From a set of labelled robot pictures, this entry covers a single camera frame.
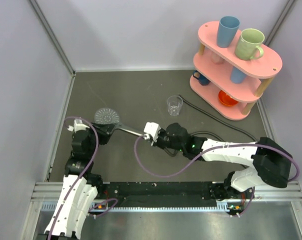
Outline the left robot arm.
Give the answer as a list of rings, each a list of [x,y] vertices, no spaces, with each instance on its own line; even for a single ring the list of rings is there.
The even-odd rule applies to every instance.
[[[102,177],[91,172],[99,145],[105,145],[115,123],[85,124],[74,119],[67,127],[72,133],[71,152],[65,164],[62,190],[53,216],[38,240],[78,240],[93,200],[105,191]]]

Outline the grey shower head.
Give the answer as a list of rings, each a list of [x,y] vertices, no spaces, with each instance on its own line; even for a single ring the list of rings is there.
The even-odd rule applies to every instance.
[[[137,137],[145,134],[141,130],[134,129],[122,123],[119,114],[114,109],[108,107],[100,108],[95,112],[94,123],[98,125],[113,125],[114,130],[121,130]]]

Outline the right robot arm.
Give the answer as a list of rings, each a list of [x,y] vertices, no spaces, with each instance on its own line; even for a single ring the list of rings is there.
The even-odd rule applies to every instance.
[[[249,143],[223,142],[192,135],[177,122],[166,129],[148,122],[143,131],[152,146],[181,151],[189,160],[244,165],[245,169],[230,172],[224,180],[224,192],[230,198],[256,186],[284,189],[289,183],[291,155],[268,137]]]

